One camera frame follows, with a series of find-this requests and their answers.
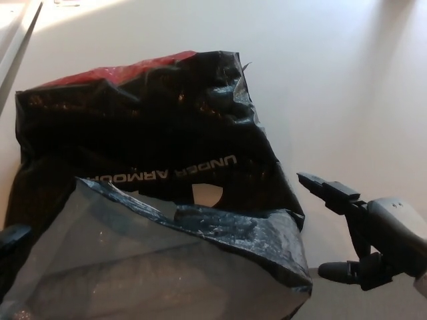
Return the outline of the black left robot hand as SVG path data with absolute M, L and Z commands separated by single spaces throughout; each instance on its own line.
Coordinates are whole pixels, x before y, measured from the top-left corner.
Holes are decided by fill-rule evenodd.
M 31 238 L 28 225 L 16 224 L 1 230 L 1 260 L 12 257 Z

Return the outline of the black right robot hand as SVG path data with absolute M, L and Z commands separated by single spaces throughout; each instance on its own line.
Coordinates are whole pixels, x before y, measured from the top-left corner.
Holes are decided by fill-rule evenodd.
M 409 203 L 398 197 L 365 202 L 348 186 L 309 173 L 298 173 L 298 180 L 326 208 L 345 217 L 358 256 L 321 264 L 321 278 L 369 291 L 404 273 L 426 295 L 426 220 Z

